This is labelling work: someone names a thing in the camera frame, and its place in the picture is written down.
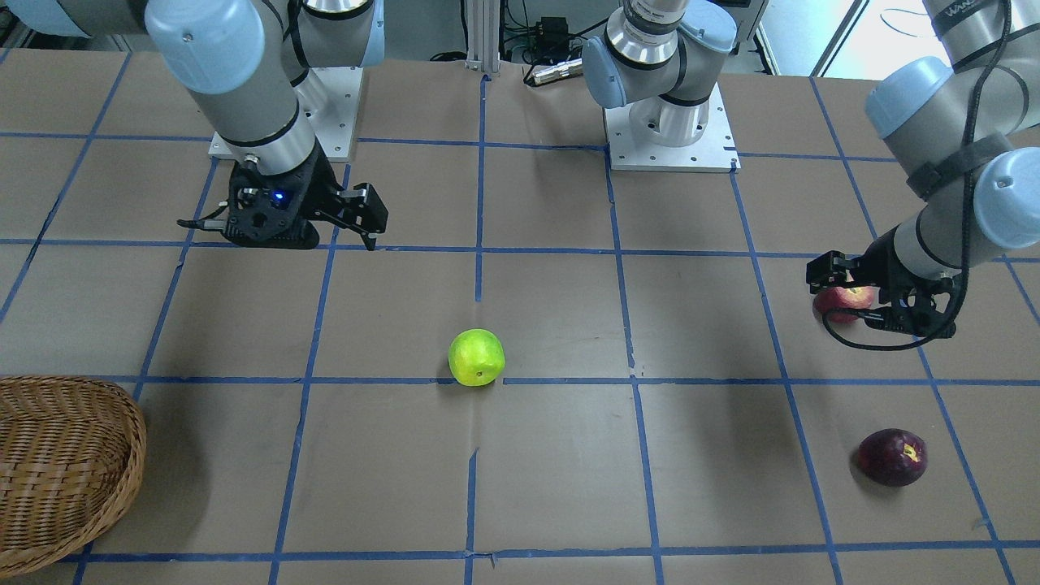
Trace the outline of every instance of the tiled tabletop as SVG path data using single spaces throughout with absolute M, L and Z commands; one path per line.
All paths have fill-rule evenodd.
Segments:
M 1040 251 L 919 352 L 812 315 L 805 262 L 920 205 L 873 83 L 724 77 L 739 173 L 612 173 L 581 81 L 504 67 L 369 71 L 336 169 L 389 231 L 288 252 L 175 225 L 230 164 L 156 55 L 0 53 L 0 374 L 108 378 L 149 426 L 130 513 L 10 583 L 1040 582 Z M 850 467 L 886 427 L 930 449 L 904 489 Z

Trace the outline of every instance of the brown basket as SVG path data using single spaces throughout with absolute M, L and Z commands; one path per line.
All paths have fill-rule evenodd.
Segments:
M 85 378 L 0 378 L 0 579 L 30 573 L 108 530 L 137 495 L 145 417 Z

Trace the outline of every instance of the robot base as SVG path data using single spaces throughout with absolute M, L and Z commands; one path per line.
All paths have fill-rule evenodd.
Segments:
M 704 134 L 682 148 L 642 141 L 632 131 L 628 112 L 632 104 L 604 110 L 610 141 L 610 168 L 616 171 L 679 171 L 687 173 L 729 173 L 740 168 L 729 117 L 722 103 L 719 85 L 711 91 L 710 118 Z
M 314 133 L 332 162 L 349 162 L 354 147 L 358 110 L 361 104 L 361 84 L 364 70 L 339 67 L 311 70 L 329 90 L 329 105 L 310 117 Z M 209 155 L 223 160 L 234 159 L 218 134 L 213 134 Z

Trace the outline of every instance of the green apple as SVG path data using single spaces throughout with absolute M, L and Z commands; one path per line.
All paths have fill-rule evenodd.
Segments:
M 460 333 L 448 349 L 448 367 L 464 386 L 490 384 L 505 367 L 505 353 L 498 337 L 487 329 Z

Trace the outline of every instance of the purple fruit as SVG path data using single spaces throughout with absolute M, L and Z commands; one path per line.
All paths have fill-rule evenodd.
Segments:
M 925 474 L 925 441 L 910 431 L 885 429 L 859 443 L 856 464 L 872 480 L 891 487 L 910 485 Z

